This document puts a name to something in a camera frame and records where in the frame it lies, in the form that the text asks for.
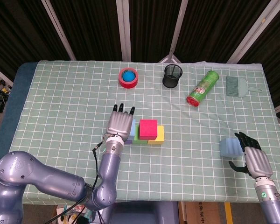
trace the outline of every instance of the grid pattern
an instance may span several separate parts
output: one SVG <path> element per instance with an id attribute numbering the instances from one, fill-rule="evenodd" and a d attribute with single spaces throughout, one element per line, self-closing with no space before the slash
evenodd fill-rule
<path id="1" fill-rule="evenodd" d="M 280 128 L 261 65 L 180 64 L 177 87 L 162 84 L 166 64 L 96 61 L 39 62 L 10 151 L 23 150 L 41 162 L 95 179 L 91 149 L 101 141 L 113 105 L 136 107 L 134 117 L 157 119 L 165 143 L 125 145 L 117 180 L 118 200 L 256 202 L 254 180 L 235 173 L 220 157 L 219 142 L 242 131 L 259 140 L 280 191 Z M 135 88 L 118 83 L 122 68 L 139 73 Z M 220 75 L 199 107 L 186 102 L 207 71 Z M 244 98 L 225 94 L 225 77 L 243 77 L 262 93 Z M 104 146 L 98 150 L 101 158 Z M 238 166 L 243 158 L 233 159 Z M 65 204 L 28 185 L 25 203 Z"/>

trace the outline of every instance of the cable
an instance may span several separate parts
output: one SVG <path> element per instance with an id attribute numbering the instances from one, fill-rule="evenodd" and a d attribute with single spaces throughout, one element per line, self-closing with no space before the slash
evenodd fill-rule
<path id="1" fill-rule="evenodd" d="M 67 213 L 68 211 L 70 211 L 71 209 L 73 209 L 74 207 L 76 207 L 78 204 L 80 204 L 83 200 L 85 199 L 85 197 L 81 198 L 78 202 L 76 202 L 74 205 L 72 205 L 71 207 L 69 207 L 67 210 L 63 211 L 62 213 L 60 213 L 59 215 L 54 216 L 53 218 L 51 218 L 49 221 L 47 221 L 45 224 L 49 224 L 51 222 L 53 222 L 54 220 L 58 219 L 60 216 L 64 215 L 65 213 Z"/>
<path id="2" fill-rule="evenodd" d="M 98 211 L 98 218 L 99 218 L 99 221 L 101 222 L 101 224 L 105 224 L 105 221 L 103 220 L 103 217 L 99 211 Z"/>
<path id="3" fill-rule="evenodd" d="M 77 224 L 77 220 L 78 220 L 79 216 L 82 214 L 82 212 L 84 211 L 84 209 L 85 209 L 85 206 L 84 206 L 84 208 L 79 212 L 79 214 L 77 215 L 77 217 L 74 219 L 74 221 L 72 222 L 73 224 Z"/>
<path id="4" fill-rule="evenodd" d="M 96 154 L 96 150 L 103 144 L 103 142 L 104 142 L 104 138 L 103 138 L 103 140 L 100 142 L 100 143 L 98 143 L 94 148 L 93 148 L 93 150 L 92 150 L 92 152 L 93 152 L 93 156 L 94 156 L 94 159 L 95 159 L 95 168 L 96 168 L 96 171 L 97 171 L 97 176 L 95 177 L 95 181 L 94 181 L 94 184 L 93 184 L 93 188 L 95 187 L 95 185 L 97 184 L 97 181 L 98 181 L 98 159 L 97 159 L 97 154 Z"/>
<path id="5" fill-rule="evenodd" d="M 5 105 L 5 101 L 4 101 L 4 97 L 3 97 L 3 95 L 1 95 L 1 97 L 2 97 L 2 100 L 3 100 L 3 102 L 4 102 L 4 105 Z"/>
<path id="6" fill-rule="evenodd" d="M 92 152 L 93 152 L 93 156 L 94 156 L 94 158 L 95 158 L 95 164 L 96 164 L 96 172 L 97 172 L 97 176 L 96 176 L 96 178 L 95 178 L 95 181 L 94 181 L 94 184 L 93 184 L 93 188 L 95 187 L 95 185 L 96 185 L 96 183 L 97 183 L 97 181 L 98 181 L 98 159 L 97 159 L 97 154 L 96 154 L 96 150 L 103 144 L 103 142 L 104 142 L 104 140 L 105 140 L 105 137 L 112 137 L 113 135 L 112 134 L 107 134 L 107 133 L 105 133 L 104 134 L 104 136 L 103 136 L 103 140 L 100 142 L 100 143 L 98 143 L 95 147 L 94 147 L 94 149 L 92 150 Z M 65 210 L 65 211 L 63 211 L 62 213 L 60 213 L 59 215 L 57 215 L 57 216 L 55 216 L 55 217 L 53 217 L 53 218 L 51 218 L 49 221 L 47 221 L 45 224 L 49 224 L 50 222 L 52 222 L 52 221 L 54 221 L 54 220 L 56 220 L 56 219 L 58 219 L 60 216 L 62 216 L 62 215 L 64 215 L 66 212 L 68 212 L 68 211 L 70 211 L 71 209 L 73 209 L 74 207 L 76 207 L 79 203 L 81 203 L 83 200 L 85 199 L 85 197 L 83 197 L 82 199 L 80 199 L 78 202 L 76 202 L 74 205 L 72 205 L 70 208 L 68 208 L 67 210 Z"/>

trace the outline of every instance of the light blue sponge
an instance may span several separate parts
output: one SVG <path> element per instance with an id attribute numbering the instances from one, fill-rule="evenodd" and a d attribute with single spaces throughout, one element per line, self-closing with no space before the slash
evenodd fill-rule
<path id="1" fill-rule="evenodd" d="M 135 129 L 136 129 L 136 119 L 133 119 L 130 135 L 127 138 L 128 140 L 134 140 L 134 138 L 135 138 Z"/>
<path id="2" fill-rule="evenodd" d="M 243 155 L 242 147 L 236 138 L 220 141 L 220 155 L 226 157 L 239 157 Z"/>

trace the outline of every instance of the gray dustpan brush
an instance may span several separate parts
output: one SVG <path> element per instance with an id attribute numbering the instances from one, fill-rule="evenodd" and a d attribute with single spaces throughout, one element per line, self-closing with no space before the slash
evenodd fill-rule
<path id="1" fill-rule="evenodd" d="M 239 77 L 226 76 L 226 95 L 230 97 L 245 97 L 248 91 L 262 92 L 261 89 L 249 87 L 246 80 Z"/>

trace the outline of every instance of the cardboard box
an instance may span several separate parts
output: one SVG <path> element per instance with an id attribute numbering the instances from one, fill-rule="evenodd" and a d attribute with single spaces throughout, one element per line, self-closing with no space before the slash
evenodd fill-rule
<path id="1" fill-rule="evenodd" d="M 218 203 L 186 202 L 185 205 L 187 224 L 221 224 Z"/>

